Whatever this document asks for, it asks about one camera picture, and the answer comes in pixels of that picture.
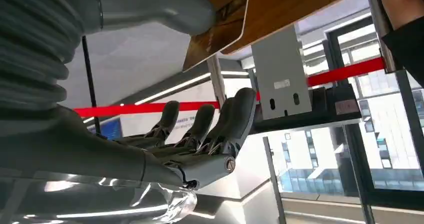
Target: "white label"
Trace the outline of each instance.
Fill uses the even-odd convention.
[[[281,89],[290,86],[290,80],[286,79],[283,81],[274,82],[274,89]]]
[[[358,105],[355,100],[343,100],[335,103],[335,111],[337,115],[344,115],[358,112]]]

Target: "black sleeve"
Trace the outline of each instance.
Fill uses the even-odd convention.
[[[395,61],[424,87],[424,17],[390,32],[382,40]]]

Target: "red barrier tape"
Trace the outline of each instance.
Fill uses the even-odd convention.
[[[310,76],[307,79],[309,87],[322,85],[329,82],[335,82],[347,79],[349,77],[367,74],[369,72],[384,69],[384,62],[382,58],[376,58],[364,61],[358,64],[349,65],[344,68],[328,71],[322,74]],[[257,100],[261,100],[259,92],[257,93]],[[180,103],[180,111],[198,110],[204,104],[211,104],[219,109],[220,104],[217,101],[210,102],[183,102]],[[116,116],[122,114],[136,114],[136,113],[154,113],[162,112],[165,103],[152,103],[141,105],[124,105],[124,106],[107,106],[97,108],[78,108],[74,109],[81,117],[105,117]]]
[[[141,105],[124,105],[124,106],[106,106],[97,108],[78,108],[74,109],[81,117],[104,117],[104,116],[116,116],[122,114],[136,114],[136,113],[154,113],[162,112],[166,103],[151,103]],[[219,109],[220,105],[217,101],[210,102],[183,102],[180,103],[180,111],[198,110],[202,105],[210,104],[216,109]]]
[[[382,58],[376,58],[354,65],[349,65],[340,69],[328,71],[318,75],[312,75],[307,79],[309,87],[322,85],[329,82],[335,82],[347,79],[349,77],[363,75],[369,72],[384,69]]]

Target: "blue screen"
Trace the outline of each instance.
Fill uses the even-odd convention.
[[[100,125],[101,135],[105,136],[109,140],[118,139],[122,137],[122,129],[120,126],[120,119],[112,120],[107,123]],[[95,128],[88,129],[92,133],[95,133]]]

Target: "screw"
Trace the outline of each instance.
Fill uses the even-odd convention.
[[[233,159],[230,159],[226,163],[226,170],[232,172],[236,167],[236,162]]]

